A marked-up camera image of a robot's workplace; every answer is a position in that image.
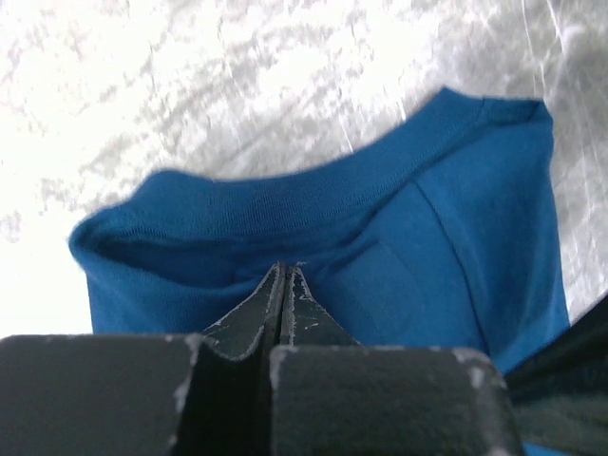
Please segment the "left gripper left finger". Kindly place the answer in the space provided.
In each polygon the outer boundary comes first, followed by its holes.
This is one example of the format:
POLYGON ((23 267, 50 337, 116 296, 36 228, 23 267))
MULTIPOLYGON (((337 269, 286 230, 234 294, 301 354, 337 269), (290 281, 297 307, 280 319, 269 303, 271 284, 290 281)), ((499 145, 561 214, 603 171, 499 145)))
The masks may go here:
POLYGON ((265 455, 286 269, 203 332, 1 342, 5 455, 265 455))

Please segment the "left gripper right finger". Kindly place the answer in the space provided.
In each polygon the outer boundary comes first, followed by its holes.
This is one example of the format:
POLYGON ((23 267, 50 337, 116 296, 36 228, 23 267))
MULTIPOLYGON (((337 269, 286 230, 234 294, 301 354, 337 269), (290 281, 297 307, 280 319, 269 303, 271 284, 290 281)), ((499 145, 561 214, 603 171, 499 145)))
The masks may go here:
POLYGON ((274 455, 519 455, 504 379, 481 352, 359 345, 289 272, 270 357, 274 455))

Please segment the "blue polo t shirt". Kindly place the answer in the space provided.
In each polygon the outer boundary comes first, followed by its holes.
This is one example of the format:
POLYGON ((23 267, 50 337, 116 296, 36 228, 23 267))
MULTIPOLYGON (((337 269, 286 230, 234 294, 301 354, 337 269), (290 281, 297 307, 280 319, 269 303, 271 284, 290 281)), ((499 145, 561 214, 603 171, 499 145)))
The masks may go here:
POLYGON ((93 331, 202 331, 280 262, 363 344, 467 347, 511 371, 569 327, 553 148, 543 101, 443 88, 307 171, 154 173, 69 238, 93 331))

